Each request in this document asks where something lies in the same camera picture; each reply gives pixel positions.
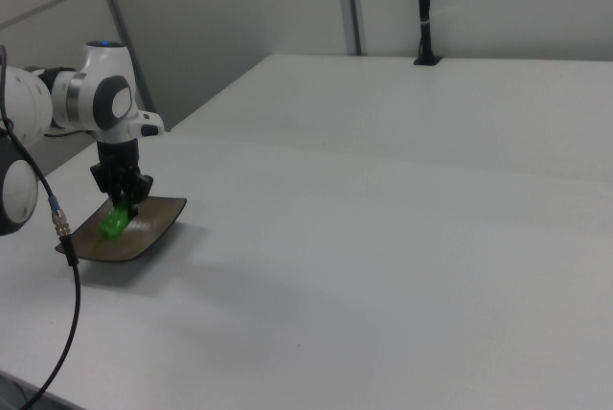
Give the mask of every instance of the cable connector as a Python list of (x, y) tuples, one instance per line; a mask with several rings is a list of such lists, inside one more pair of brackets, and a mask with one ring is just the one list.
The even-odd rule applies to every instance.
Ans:
[(73, 244), (73, 235), (69, 233), (66, 236), (60, 236), (59, 242), (61, 242), (61, 246), (64, 248), (64, 252), (66, 253), (66, 261), (68, 261), (68, 264), (70, 266), (78, 265), (79, 258), (77, 257), (75, 245)]
[(54, 221), (56, 233), (60, 238), (70, 234), (70, 225), (68, 224), (64, 211), (57, 209), (56, 211), (51, 212), (51, 220)]

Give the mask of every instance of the wall seam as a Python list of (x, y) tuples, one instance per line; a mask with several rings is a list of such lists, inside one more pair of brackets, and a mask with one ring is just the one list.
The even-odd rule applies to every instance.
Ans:
[(6, 29), (8, 27), (11, 27), (11, 26), (13, 26), (13, 25), (23, 21), (23, 20), (26, 20), (26, 19), (28, 19), (30, 17), (33, 17), (33, 16), (35, 16), (37, 14), (40, 14), (41, 12), (47, 11), (48, 9), (53, 8), (53, 7), (55, 7), (55, 6), (65, 2), (65, 1), (68, 1), (68, 0), (51, 0), (48, 3), (45, 3), (43, 5), (40, 5), (40, 6), (36, 7), (36, 8), (33, 8), (33, 9), (29, 10), (29, 11), (25, 11), (25, 12), (19, 14), (19, 15), (16, 15), (15, 17), (12, 17), (11, 19), (8, 19), (8, 20), (5, 20), (3, 22), (0, 22), (0, 30), (4, 30), (4, 29)]
[(129, 31), (127, 30), (127, 26), (125, 24), (125, 20), (122, 15), (122, 11), (119, 7), (119, 1), (118, 0), (106, 0), (106, 3), (108, 4), (108, 8), (111, 12), (111, 16), (113, 17), (113, 22), (115, 22), (115, 27), (117, 28), (117, 32), (119, 33), (119, 36), (122, 39), (123, 44), (126, 46), (126, 48), (130, 52), (130, 55), (132, 57), (132, 66), (134, 67), (134, 78), (136, 79), (136, 85), (141, 94), (143, 106), (145, 107), (145, 110), (155, 112), (155, 105), (153, 104), (153, 99), (151, 98), (151, 94), (147, 86), (147, 81), (145, 80), (145, 75), (141, 67), (141, 62), (139, 61), (138, 56), (136, 55), (136, 50), (134, 49), (134, 43), (132, 43), (132, 39), (130, 37)]

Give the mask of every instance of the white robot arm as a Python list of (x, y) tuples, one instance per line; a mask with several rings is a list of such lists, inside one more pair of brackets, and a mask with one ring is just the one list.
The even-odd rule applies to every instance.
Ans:
[[(99, 188), (114, 203), (125, 198), (130, 218), (148, 196), (152, 178), (138, 168), (138, 141), (164, 132), (159, 115), (139, 110), (127, 48), (112, 41), (84, 47), (85, 65), (71, 69), (7, 67), (5, 102), (13, 131), (25, 146), (51, 126), (89, 131), (100, 163), (92, 167)], [(5, 132), (0, 123), (0, 131)], [(37, 179), (6, 133), (0, 133), (0, 235), (17, 231), (30, 218)]]

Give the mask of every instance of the cable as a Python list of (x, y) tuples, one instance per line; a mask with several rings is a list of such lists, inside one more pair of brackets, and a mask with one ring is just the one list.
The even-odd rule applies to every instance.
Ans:
[[(72, 240), (71, 240), (71, 244), (69, 247), (72, 248), (72, 252), (75, 251), (74, 247), (72, 246)], [(64, 250), (66, 250), (66, 252), (70, 252), (67, 249), (66, 245), (64, 245)], [(40, 387), (40, 389), (36, 392), (36, 394), (34, 394), (32, 398), (28, 400), (19, 410), (28, 410), (29, 407), (34, 405), (34, 403), (37, 400), (39, 400), (43, 394), (45, 394), (45, 391), (47, 391), (47, 388), (49, 388), (49, 385), (51, 384), (51, 382), (56, 378), (56, 375), (59, 372), (59, 369), (61, 369), (61, 366), (63, 365), (64, 360), (66, 359), (66, 356), (68, 355), (68, 352), (70, 351), (70, 347), (73, 344), (73, 339), (75, 338), (75, 332), (77, 331), (77, 323), (79, 322), (80, 277), (79, 277), (79, 268), (76, 265), (73, 265), (72, 268), (73, 268), (73, 275), (75, 277), (75, 312), (73, 314), (73, 322), (70, 326), (70, 332), (68, 333), (68, 339), (66, 340), (64, 351), (61, 352), (59, 361), (57, 362), (56, 367), (53, 369), (53, 371), (47, 378), (47, 381), (45, 381), (45, 383)]]
[(73, 245), (72, 234), (70, 233), (70, 228), (68, 226), (68, 222), (66, 221), (66, 217), (64, 213), (59, 208), (59, 204), (57, 203), (57, 198), (54, 196), (54, 192), (51, 189), (51, 186), (47, 182), (45, 178), (45, 174), (42, 173), (40, 167), (36, 164), (35, 160), (31, 156), (31, 154), (26, 150), (26, 148), (21, 144), (19, 139), (15, 136), (13, 130), (13, 123), (7, 116), (7, 107), (5, 103), (5, 84), (7, 80), (7, 50), (4, 45), (0, 44), (0, 58), (2, 59), (2, 68), (0, 69), (0, 114), (2, 115), (2, 121), (5, 124), (6, 132), (11, 137), (11, 140), (17, 146), (25, 160), (30, 164), (32, 169), (34, 170), (36, 176), (42, 183), (43, 187), (45, 187), (45, 191), (49, 196), (49, 204), (52, 209), (52, 218), (54, 220), (54, 224), (56, 225), (56, 231), (59, 235), (59, 241), (61, 242), (64, 251), (66, 252), (66, 260), (68, 264), (73, 268), (73, 276), (75, 278), (75, 311), (73, 313), (73, 321), (70, 326), (70, 332), (68, 333), (68, 338), (66, 339), (66, 344), (64, 346), (64, 350), (57, 361), (55, 368), (52, 370), (51, 374), (47, 378), (47, 380), (43, 383), (38, 391), (32, 396), (30, 400), (28, 400), (19, 410), (28, 410), (30, 407), (37, 402), (47, 388), (51, 385), (52, 381), (56, 378), (59, 369), (64, 363), (68, 352), (70, 351), (70, 347), (73, 344), (73, 339), (75, 338), (75, 332), (77, 331), (77, 323), (79, 322), (79, 312), (80, 312), (80, 276), (79, 276), (79, 260), (77, 258), (77, 254), (75, 252), (75, 246)]
[(420, 2), (420, 31), (421, 40), (418, 49), (418, 57), (413, 62), (416, 65), (434, 66), (441, 57), (435, 56), (432, 51), (432, 34), (430, 32), (430, 0), (419, 0)]
[(89, 134), (89, 130), (73, 130), (72, 132), (64, 132), (63, 134), (45, 134), (45, 137), (49, 137), (50, 139), (58, 139), (60, 137), (68, 137), (70, 135), (75, 134)]

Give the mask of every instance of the white table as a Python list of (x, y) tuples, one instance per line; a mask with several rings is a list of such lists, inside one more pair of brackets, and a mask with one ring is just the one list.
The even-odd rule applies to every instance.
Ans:
[(613, 62), (272, 56), (172, 132), (613, 181)]
[[(91, 409), (610, 408), (613, 184), (338, 151), (143, 141), (152, 193), (188, 205), (149, 255), (81, 263), (51, 392)], [(103, 201), (76, 180), (95, 161), (50, 176), (75, 228)], [(72, 314), (56, 241), (44, 199), (1, 238), (0, 368), (34, 385)]]

